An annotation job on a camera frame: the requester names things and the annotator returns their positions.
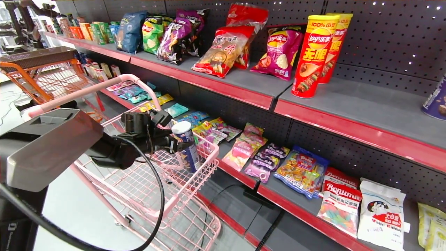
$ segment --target blue snack bag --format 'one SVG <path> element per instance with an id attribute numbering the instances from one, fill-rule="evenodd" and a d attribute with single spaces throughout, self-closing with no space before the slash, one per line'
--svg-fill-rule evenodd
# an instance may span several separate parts
<path id="1" fill-rule="evenodd" d="M 311 200 L 329 161 L 303 148 L 294 146 L 285 162 L 274 173 L 285 185 Z"/>
<path id="2" fill-rule="evenodd" d="M 171 107 L 166 108 L 164 110 L 167 111 L 172 117 L 178 117 L 181 114 L 189 111 L 189 108 L 182 106 L 179 103 L 175 103 Z"/>
<path id="3" fill-rule="evenodd" d="M 142 42 L 141 27 L 146 17 L 147 11 L 124 14 L 116 35 L 118 50 L 136 54 Z"/>

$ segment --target black cord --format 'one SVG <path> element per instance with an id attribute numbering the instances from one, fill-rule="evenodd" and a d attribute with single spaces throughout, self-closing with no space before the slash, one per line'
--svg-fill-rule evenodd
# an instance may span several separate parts
<path id="1" fill-rule="evenodd" d="M 209 202 L 209 204 L 207 205 L 207 207 L 209 208 L 209 206 L 214 202 L 214 200 L 215 200 L 220 194 L 222 194 L 224 191 L 228 190 L 229 188 L 231 188 L 231 187 L 235 187 L 235 186 L 237 186 L 237 187 L 241 187 L 241 188 L 244 187 L 244 185 L 242 185 L 242 184 L 232 184 L 232 185 L 229 185 L 229 186 L 223 188 L 223 190 L 221 190 L 219 193 L 217 193 L 217 194 L 212 198 L 212 200 Z M 206 223 L 207 223 L 207 213 L 206 213 L 206 215 L 205 215 L 205 217 L 204 217 L 203 232 L 204 232 L 205 229 L 206 229 Z M 201 239 L 200 248 L 199 248 L 197 251 L 199 251 L 200 249 L 203 248 L 203 244 L 204 244 L 204 235 L 203 235 L 203 237 L 202 237 L 202 239 Z"/>
<path id="2" fill-rule="evenodd" d="M 265 245 L 266 241 L 269 239 L 269 237 L 271 236 L 271 234 L 273 233 L 274 229 L 277 227 L 277 225 L 280 223 L 280 221 L 282 220 L 283 216 L 285 214 L 285 210 L 281 209 L 279 215 L 277 216 L 277 218 L 274 220 L 274 222 L 271 224 L 271 227 L 269 227 L 268 231 L 266 231 L 265 235 L 263 236 L 263 238 L 260 240 L 259 245 L 257 245 L 256 251 L 261 251 L 263 246 Z"/>
<path id="3" fill-rule="evenodd" d="M 140 154 L 141 156 L 147 161 L 150 168 L 152 169 L 155 178 L 157 179 L 158 185 L 160 186 L 160 194 L 161 194 L 161 206 L 160 206 L 160 214 L 158 216 L 157 222 L 155 224 L 155 227 L 153 229 L 153 232 L 149 236 L 149 238 L 138 248 L 135 248 L 131 251 L 143 251 L 146 249 L 152 240 L 155 238 L 155 235 L 158 232 L 158 229 L 160 228 L 162 219 L 163 219 L 163 212 L 164 212 L 164 204 L 165 204 L 165 198 L 164 198 L 164 188 L 161 182 L 161 178 L 159 177 L 155 167 L 152 165 L 150 160 L 147 158 L 147 156 L 141 151 L 141 149 L 138 148 L 138 146 L 135 145 L 135 143 L 131 142 L 128 139 L 119 137 L 119 136 L 113 136 L 113 138 L 118 138 L 120 140 L 123 140 L 130 145 L 132 145 Z M 100 247 L 95 247 L 91 244 L 86 243 L 83 240 L 80 240 L 71 234 L 65 232 L 63 229 L 59 228 L 55 224 L 53 224 L 51 221 L 49 221 L 47 218 L 45 218 L 42 215 L 37 215 L 36 210 L 33 209 L 25 200 L 22 200 L 17 194 L 14 194 L 12 189 L 3 183 L 0 183 L 0 192 L 3 193 L 4 197 L 10 201 L 14 206 L 16 206 L 20 211 L 22 211 L 26 216 L 28 216 L 33 222 L 38 224 L 39 226 L 42 226 L 44 229 L 46 229 L 48 232 L 50 232 L 52 235 L 58 237 L 59 239 L 63 240 L 64 242 L 84 251 L 110 251 L 108 249 L 103 249 Z"/>

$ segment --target purple candy bag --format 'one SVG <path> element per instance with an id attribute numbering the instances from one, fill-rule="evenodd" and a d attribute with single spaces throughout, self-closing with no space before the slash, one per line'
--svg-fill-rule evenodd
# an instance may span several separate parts
<path id="1" fill-rule="evenodd" d="M 191 22 L 187 18 L 177 17 L 164 33 L 157 50 L 157 58 L 176 65 L 181 64 L 183 61 L 182 40 L 191 32 Z"/>
<path id="2" fill-rule="evenodd" d="M 270 35 L 267 42 L 267 52 L 251 71 L 271 74 L 289 81 L 294 58 L 304 37 L 298 30 L 301 30 L 301 26 L 290 25 L 271 28 L 268 31 Z"/>

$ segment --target yellow package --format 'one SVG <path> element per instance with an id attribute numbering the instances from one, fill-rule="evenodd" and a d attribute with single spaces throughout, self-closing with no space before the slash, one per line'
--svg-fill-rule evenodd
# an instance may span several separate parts
<path id="1" fill-rule="evenodd" d="M 446 226 L 436 221 L 431 221 L 427 236 L 426 251 L 446 250 Z"/>
<path id="2" fill-rule="evenodd" d="M 420 246 L 426 248 L 431 222 L 436 222 L 440 225 L 446 226 L 446 213 L 434 207 L 418 203 L 418 214 L 420 218 L 420 225 L 418 227 L 418 243 Z"/>
<path id="3" fill-rule="evenodd" d="M 158 103 L 160 103 L 160 105 L 164 105 L 165 103 L 173 100 L 172 96 L 169 95 L 169 94 L 162 95 L 161 97 L 158 97 L 157 99 L 158 99 Z M 151 100 L 150 102 L 145 103 L 140 108 L 140 111 L 145 113 L 147 111 L 150 111 L 152 109 L 152 107 L 155 107 L 155 104 L 153 103 L 153 100 Z"/>

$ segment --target gummy candy bag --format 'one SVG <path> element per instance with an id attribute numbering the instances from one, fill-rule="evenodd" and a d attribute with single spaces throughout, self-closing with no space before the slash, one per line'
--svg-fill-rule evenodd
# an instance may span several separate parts
<path id="1" fill-rule="evenodd" d="M 318 217 L 356 238 L 361 192 L 329 180 L 324 184 L 324 199 Z"/>

